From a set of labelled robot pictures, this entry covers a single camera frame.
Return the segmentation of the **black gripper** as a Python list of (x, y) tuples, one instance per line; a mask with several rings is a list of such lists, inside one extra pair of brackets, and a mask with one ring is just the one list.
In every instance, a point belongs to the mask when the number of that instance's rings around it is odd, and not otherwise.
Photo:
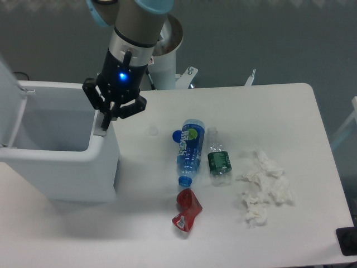
[(139, 86), (146, 73), (147, 66), (131, 66), (130, 61), (120, 61), (108, 50), (101, 73), (94, 78), (86, 78), (82, 89), (92, 107), (104, 115), (101, 128), (106, 131), (112, 121), (113, 112), (110, 103), (128, 103), (120, 105), (116, 117), (125, 119), (146, 109), (147, 100), (140, 96)]

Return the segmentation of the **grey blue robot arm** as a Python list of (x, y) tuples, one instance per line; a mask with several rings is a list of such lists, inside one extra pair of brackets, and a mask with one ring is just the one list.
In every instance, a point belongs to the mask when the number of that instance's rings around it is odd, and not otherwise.
[(82, 86), (93, 108), (103, 114), (101, 128), (107, 130), (111, 121), (145, 110), (147, 101), (139, 87), (173, 1), (87, 1), (87, 5), (97, 23), (114, 27), (101, 72)]

